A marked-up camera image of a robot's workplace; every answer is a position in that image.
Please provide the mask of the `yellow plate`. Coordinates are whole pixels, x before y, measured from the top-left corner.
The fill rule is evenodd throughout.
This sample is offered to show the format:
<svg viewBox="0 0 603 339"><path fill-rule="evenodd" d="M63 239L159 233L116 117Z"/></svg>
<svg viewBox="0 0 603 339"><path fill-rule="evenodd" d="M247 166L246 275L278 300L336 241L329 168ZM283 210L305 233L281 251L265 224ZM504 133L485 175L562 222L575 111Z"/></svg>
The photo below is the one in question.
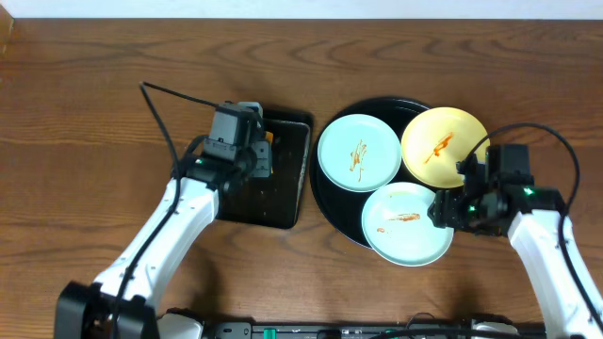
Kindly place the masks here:
<svg viewBox="0 0 603 339"><path fill-rule="evenodd" d="M420 113L406 126L400 146L402 160L421 183L437 188L454 188L464 182L456 165L476 145L475 155L485 161L490 145L482 141L487 131L471 114L454 107L436 107Z"/></svg>

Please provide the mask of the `light green plate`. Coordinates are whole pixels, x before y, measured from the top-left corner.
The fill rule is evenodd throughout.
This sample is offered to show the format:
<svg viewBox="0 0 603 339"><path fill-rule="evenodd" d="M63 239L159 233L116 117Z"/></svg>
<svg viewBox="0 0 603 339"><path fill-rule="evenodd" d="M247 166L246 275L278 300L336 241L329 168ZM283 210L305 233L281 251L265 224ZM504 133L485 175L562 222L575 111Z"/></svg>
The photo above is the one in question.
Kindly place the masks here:
<svg viewBox="0 0 603 339"><path fill-rule="evenodd" d="M426 266L450 247L454 231L437 228L428 216L435 193L413 183L393 183L373 192L364 204L361 227L369 246L399 266Z"/></svg>
<svg viewBox="0 0 603 339"><path fill-rule="evenodd" d="M335 119L318 140L318 163L329 181L351 192L388 184L401 165L398 135L384 121L366 114Z"/></svg>

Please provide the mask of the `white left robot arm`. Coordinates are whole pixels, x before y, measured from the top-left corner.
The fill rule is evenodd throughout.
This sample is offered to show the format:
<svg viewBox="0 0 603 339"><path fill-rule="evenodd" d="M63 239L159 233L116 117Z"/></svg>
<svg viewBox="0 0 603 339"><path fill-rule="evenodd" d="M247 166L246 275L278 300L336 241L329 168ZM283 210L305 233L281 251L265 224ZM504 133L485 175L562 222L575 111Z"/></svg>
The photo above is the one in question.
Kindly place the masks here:
<svg viewBox="0 0 603 339"><path fill-rule="evenodd" d="M156 315L176 268L219 213L220 197L249 177L271 174L265 139L246 145L197 137L175 159L159 205L126 250L90 285L70 282L57 300L54 336L89 338L109 326L112 338L198 338L200 321Z"/></svg>

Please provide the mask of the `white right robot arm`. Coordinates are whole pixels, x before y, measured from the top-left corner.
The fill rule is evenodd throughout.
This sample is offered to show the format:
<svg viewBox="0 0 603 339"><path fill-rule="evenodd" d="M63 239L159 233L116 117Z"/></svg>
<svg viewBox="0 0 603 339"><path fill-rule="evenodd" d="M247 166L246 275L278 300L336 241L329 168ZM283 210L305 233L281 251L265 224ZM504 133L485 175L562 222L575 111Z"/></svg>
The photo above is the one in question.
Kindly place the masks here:
<svg viewBox="0 0 603 339"><path fill-rule="evenodd" d="M556 188L537 187L528 166L478 164L428 208L434 226L506 237L526 269L548 338L600 338L602 297L581 259Z"/></svg>

